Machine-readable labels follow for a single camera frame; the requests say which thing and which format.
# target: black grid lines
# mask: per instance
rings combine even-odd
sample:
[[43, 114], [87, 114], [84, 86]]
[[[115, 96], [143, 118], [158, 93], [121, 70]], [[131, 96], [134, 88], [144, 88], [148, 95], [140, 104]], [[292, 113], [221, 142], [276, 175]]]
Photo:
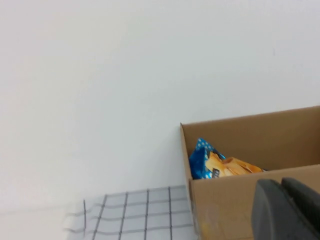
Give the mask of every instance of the black grid lines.
[[[91, 202], [83, 201], [86, 240], [196, 239], [185, 186], [111, 194]], [[79, 213], [68, 215], [77, 219]]]
[[96, 226], [95, 226], [95, 230], [93, 232], [92, 240], [95, 240], [95, 237], [97, 235], [98, 227], [99, 227], [99, 224], [100, 224], [102, 213], [104, 212], [106, 201], [107, 201], [107, 195], [104, 196], [104, 199], [103, 199], [103, 202], [102, 202], [102, 207], [101, 207], [101, 210], [100, 210], [100, 213], [99, 213], [99, 217], [98, 217], [98, 219], [96, 221]]

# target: blue snack bag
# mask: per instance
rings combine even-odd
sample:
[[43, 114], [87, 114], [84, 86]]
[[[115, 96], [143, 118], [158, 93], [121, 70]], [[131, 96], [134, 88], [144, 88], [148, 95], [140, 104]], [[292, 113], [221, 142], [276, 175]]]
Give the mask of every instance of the blue snack bag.
[[189, 157], [189, 164], [193, 179], [212, 178], [212, 171], [207, 169], [205, 165], [210, 152], [217, 154], [221, 160], [226, 159], [226, 157], [218, 152], [210, 143], [203, 138], [198, 138], [195, 149]]

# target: grid mat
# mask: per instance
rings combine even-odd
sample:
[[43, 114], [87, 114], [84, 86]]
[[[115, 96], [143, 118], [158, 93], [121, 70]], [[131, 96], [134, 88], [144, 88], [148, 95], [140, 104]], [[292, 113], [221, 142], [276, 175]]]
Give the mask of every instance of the grid mat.
[[110, 194], [68, 211], [67, 240], [196, 240], [185, 186]]

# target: white wall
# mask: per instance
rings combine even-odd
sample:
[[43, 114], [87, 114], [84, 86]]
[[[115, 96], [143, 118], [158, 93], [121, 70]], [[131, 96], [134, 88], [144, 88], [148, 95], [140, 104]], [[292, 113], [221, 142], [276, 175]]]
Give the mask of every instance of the white wall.
[[0, 211], [184, 183], [179, 123], [320, 103], [318, 0], [0, 0]]

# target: black object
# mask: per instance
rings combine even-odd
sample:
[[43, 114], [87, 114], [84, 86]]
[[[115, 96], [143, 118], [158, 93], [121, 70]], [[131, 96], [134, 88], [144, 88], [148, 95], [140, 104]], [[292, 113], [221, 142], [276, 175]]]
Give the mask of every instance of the black object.
[[251, 225], [255, 240], [320, 240], [320, 194], [294, 178], [260, 179]]

